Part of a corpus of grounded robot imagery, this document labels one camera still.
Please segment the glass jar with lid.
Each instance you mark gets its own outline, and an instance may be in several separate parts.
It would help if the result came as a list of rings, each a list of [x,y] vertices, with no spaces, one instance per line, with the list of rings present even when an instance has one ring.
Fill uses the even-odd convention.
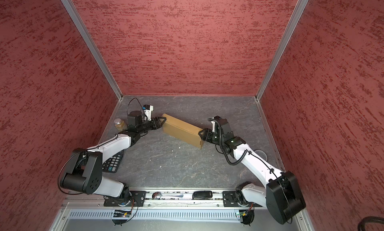
[[[114,125],[118,132],[121,132],[127,129],[126,123],[120,118],[116,118],[114,120]]]

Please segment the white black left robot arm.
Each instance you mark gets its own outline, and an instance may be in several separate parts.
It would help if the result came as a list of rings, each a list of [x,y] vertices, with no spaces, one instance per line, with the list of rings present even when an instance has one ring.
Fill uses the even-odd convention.
[[[58,176],[58,188],[79,194],[100,195],[128,202],[131,193],[128,185],[103,177],[103,164],[119,152],[135,145],[151,130],[160,129],[165,117],[148,117],[141,111],[129,114],[133,123],[113,138],[86,149],[77,148],[62,167]]]

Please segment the aluminium front rail frame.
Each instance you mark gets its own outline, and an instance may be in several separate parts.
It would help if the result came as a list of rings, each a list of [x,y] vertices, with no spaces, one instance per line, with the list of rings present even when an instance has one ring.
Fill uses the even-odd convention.
[[[51,226],[52,231],[63,231],[71,220],[124,220],[124,221],[186,221],[240,223],[241,212],[247,208],[226,208],[223,203],[223,190],[213,189],[213,198],[193,200],[193,189],[134,189],[146,191],[142,207],[104,207],[104,198],[96,195],[75,195],[65,199]],[[254,219],[277,225],[268,210],[254,207]]]

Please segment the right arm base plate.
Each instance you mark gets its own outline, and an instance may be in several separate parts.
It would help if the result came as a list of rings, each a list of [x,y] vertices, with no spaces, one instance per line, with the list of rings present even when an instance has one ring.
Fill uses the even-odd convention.
[[[241,191],[223,191],[223,203],[226,208],[250,208],[252,205],[256,208],[264,207],[266,198],[262,196],[249,195],[246,197]]]

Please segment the aluminium corner post right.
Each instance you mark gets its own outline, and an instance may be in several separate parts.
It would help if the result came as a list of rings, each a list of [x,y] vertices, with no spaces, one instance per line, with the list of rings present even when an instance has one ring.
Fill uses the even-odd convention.
[[[267,88],[267,85],[270,81],[270,79],[272,78],[272,75],[291,39],[291,36],[306,8],[306,5],[308,4],[308,1],[309,0],[298,0],[297,3],[296,3],[296,6],[292,12],[292,15],[289,19],[289,22],[284,30],[284,33],[282,35],[282,38],[279,42],[279,45],[276,49],[276,52],[270,62],[270,65],[267,69],[267,72],[265,74],[265,77],[261,83],[261,86],[256,94],[256,102],[260,102],[261,101],[261,98],[262,98],[262,95],[264,94],[266,88]]]

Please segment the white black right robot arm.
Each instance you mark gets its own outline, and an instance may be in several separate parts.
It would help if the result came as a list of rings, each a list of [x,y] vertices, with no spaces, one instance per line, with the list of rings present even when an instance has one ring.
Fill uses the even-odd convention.
[[[256,205],[266,208],[281,225],[306,208],[299,182],[292,172],[283,172],[262,159],[242,138],[234,135],[226,119],[216,116],[208,121],[212,127],[200,131],[200,138],[214,144],[229,165],[244,165],[262,184],[259,187],[244,182],[236,187],[232,198],[224,195],[227,201],[247,208],[241,212],[244,224],[252,223]]]

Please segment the aluminium corner post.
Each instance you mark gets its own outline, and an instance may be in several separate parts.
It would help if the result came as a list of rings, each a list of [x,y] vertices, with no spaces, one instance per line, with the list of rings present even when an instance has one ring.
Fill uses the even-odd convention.
[[[74,3],[72,0],[60,0],[63,4],[64,8],[66,9],[67,13],[69,14],[71,20],[73,21],[75,27],[77,28],[78,32],[80,33],[81,37],[83,38],[85,44],[87,45],[89,51],[91,52],[94,60],[98,64],[99,68],[101,69],[102,73],[104,74],[108,84],[114,91],[117,99],[121,101],[123,99],[123,93],[121,92],[120,88],[118,87],[117,82],[115,81],[112,73],[110,72],[105,60],[103,59],[99,49],[97,48],[94,40],[91,37],[91,34],[89,33],[87,27],[85,26],[83,20],[80,17],[80,14],[78,13]]]
[[[264,94],[266,88],[267,88],[267,85],[270,81],[270,79],[272,78],[272,75],[291,39],[291,36],[306,8],[306,5],[308,4],[308,1],[309,0],[298,0],[297,3],[296,3],[296,6],[292,12],[292,15],[289,19],[289,22],[284,30],[284,33],[282,35],[282,38],[279,42],[279,45],[276,49],[276,52],[270,62],[270,65],[267,69],[267,72],[265,74],[265,77],[261,83],[261,86],[256,94],[256,102],[260,102],[261,101],[261,98],[262,98],[262,95]]]

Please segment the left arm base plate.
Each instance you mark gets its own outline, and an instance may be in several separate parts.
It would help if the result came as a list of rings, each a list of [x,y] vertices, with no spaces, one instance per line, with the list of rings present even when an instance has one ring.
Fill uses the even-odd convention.
[[[129,191],[127,198],[115,198],[104,196],[104,207],[129,208],[132,206],[142,207],[146,199],[146,191]]]

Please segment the black calculator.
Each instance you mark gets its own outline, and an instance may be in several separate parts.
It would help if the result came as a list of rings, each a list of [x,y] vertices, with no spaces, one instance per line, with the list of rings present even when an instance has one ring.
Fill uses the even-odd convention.
[[[123,159],[123,156],[124,156],[124,151],[122,150],[119,153],[112,156],[111,158],[107,159],[103,163],[103,167],[102,167],[103,172],[113,173],[113,174],[116,173]]]

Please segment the aluminium corner post left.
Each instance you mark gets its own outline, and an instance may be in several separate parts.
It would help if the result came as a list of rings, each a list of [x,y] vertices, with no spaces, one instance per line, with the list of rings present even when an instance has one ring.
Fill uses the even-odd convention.
[[[71,20],[73,21],[75,27],[77,28],[78,32],[80,33],[81,37],[83,38],[85,44],[87,45],[89,51],[91,52],[94,60],[98,64],[99,68],[101,69],[102,73],[104,74],[108,84],[114,91],[117,99],[121,101],[123,99],[123,93],[121,92],[120,88],[118,87],[117,82],[115,81],[112,73],[110,72],[105,60],[103,59],[99,49],[97,48],[94,40],[91,37],[91,34],[89,33],[87,27],[85,26],[83,20],[80,17],[80,14],[78,13],[74,3],[72,0],[60,0],[63,4],[64,8],[66,9],[67,13],[69,14]]]

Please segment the brown cardboard box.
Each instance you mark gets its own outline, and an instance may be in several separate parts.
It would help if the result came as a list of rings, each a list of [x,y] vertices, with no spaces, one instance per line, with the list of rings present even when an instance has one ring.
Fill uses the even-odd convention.
[[[166,121],[163,124],[164,133],[193,145],[198,149],[202,149],[204,141],[202,141],[202,138],[199,136],[199,132],[203,130],[202,128],[167,114],[163,114],[162,117],[166,118]]]

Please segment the black car key fob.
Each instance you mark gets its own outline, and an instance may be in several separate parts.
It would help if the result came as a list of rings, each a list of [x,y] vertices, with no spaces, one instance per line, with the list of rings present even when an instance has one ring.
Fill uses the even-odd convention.
[[[209,200],[213,198],[212,191],[195,191],[192,195],[193,200]]]

